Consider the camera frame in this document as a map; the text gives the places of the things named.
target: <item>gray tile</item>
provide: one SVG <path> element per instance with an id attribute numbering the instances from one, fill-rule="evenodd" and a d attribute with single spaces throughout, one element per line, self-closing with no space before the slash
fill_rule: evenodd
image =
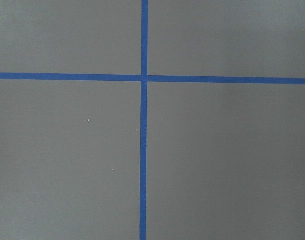
<path id="1" fill-rule="evenodd" d="M 0 80 L 0 240 L 138 239 L 139 174 L 140 83 Z"/>
<path id="2" fill-rule="evenodd" d="M 305 0 L 150 1 L 149 74 L 305 78 Z"/>
<path id="3" fill-rule="evenodd" d="M 0 0 L 0 72 L 140 74 L 140 0 Z"/>
<path id="4" fill-rule="evenodd" d="M 148 87 L 148 240 L 305 240 L 305 85 Z"/>

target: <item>horizontal blue line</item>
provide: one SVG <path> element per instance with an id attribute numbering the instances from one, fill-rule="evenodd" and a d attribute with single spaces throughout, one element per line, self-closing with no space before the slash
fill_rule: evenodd
<path id="1" fill-rule="evenodd" d="M 0 72 L 0 79 L 140 82 L 141 81 L 141 76 L 140 75 L 109 75 L 109 74 L 6 73 L 6 72 Z"/>
<path id="2" fill-rule="evenodd" d="M 222 83 L 222 84 L 293 84 L 305 85 L 305 78 L 230 77 L 230 76 L 148 76 L 148 82 Z"/>

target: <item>gray background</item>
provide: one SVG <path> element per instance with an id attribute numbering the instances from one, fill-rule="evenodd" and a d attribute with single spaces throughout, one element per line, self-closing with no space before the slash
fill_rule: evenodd
<path id="1" fill-rule="evenodd" d="M 305 0 L 149 1 L 148 72 L 305 78 Z"/>
<path id="2" fill-rule="evenodd" d="M 305 85 L 148 87 L 148 240 L 305 240 Z"/>
<path id="3" fill-rule="evenodd" d="M 140 83 L 0 80 L 0 240 L 138 239 L 139 169 Z"/>
<path id="4" fill-rule="evenodd" d="M 140 74 L 140 0 L 0 0 L 0 72 Z"/>

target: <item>gray surface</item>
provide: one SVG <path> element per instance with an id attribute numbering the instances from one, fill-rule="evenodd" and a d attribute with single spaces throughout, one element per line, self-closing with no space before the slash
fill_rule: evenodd
<path id="1" fill-rule="evenodd" d="M 139 169 L 140 83 L 0 80 L 0 240 L 139 239 Z"/>
<path id="2" fill-rule="evenodd" d="M 148 240 L 305 240 L 305 85 L 149 83 Z"/>
<path id="3" fill-rule="evenodd" d="M 0 72 L 140 74 L 140 0 L 0 0 Z"/>
<path id="4" fill-rule="evenodd" d="M 305 78 L 305 0 L 153 0 L 149 74 Z"/>

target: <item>vertical blue line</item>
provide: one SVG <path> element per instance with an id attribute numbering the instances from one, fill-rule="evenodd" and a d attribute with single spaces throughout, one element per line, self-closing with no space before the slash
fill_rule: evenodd
<path id="1" fill-rule="evenodd" d="M 146 240 L 147 198 L 147 95 L 148 95 L 148 0 L 141 1 L 141 102 L 140 102 L 140 226 Z"/>

